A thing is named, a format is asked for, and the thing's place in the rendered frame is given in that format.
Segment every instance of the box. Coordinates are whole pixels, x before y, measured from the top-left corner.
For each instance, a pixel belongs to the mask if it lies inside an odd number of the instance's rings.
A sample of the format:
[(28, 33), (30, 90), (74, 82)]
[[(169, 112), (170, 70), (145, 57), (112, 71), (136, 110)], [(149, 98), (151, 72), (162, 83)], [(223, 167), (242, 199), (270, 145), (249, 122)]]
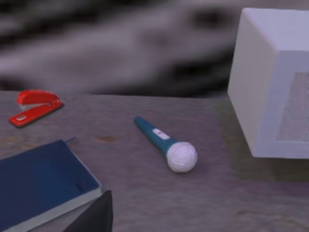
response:
[(309, 11), (242, 10), (228, 95), (254, 157), (309, 158)]

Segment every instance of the microphone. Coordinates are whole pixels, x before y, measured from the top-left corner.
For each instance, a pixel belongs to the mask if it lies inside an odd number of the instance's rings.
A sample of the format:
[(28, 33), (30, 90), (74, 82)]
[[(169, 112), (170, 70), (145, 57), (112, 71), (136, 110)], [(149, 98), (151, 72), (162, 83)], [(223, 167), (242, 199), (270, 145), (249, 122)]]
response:
[(185, 173), (194, 168), (197, 163), (197, 152), (191, 143), (170, 138), (140, 116), (137, 116), (134, 122), (150, 141), (161, 150), (169, 167), (174, 172)]

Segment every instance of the microphone head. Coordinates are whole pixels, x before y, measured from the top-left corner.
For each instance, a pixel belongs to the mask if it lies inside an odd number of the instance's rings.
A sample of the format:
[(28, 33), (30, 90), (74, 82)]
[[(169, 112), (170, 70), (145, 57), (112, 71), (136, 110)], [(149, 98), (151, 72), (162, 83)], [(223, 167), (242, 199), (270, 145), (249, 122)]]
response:
[(167, 153), (169, 167), (177, 173), (185, 173), (194, 168), (197, 163), (197, 152), (194, 146), (187, 142), (173, 144)]

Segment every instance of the tabletop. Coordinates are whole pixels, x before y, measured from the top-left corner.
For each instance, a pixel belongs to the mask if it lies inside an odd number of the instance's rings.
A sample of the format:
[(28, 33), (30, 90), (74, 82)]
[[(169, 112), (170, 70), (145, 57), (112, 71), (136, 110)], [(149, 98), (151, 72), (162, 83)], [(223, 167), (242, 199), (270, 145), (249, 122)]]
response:
[[(21, 129), (17, 92), (0, 92), (0, 158), (58, 139), (113, 194), (113, 232), (309, 231), (309, 161), (251, 156), (228, 98), (59, 94), (65, 106)], [(198, 152), (176, 174), (135, 126), (141, 116)], [(32, 232), (62, 231), (89, 205)]]

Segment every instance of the red stapler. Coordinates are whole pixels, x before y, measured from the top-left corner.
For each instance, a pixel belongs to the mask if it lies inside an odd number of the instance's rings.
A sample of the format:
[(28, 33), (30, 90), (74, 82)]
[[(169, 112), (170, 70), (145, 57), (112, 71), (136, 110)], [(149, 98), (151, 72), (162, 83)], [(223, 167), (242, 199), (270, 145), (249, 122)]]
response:
[(24, 127), (63, 106), (56, 94), (43, 90), (26, 90), (17, 96), (17, 103), (23, 112), (9, 119), (16, 127)]

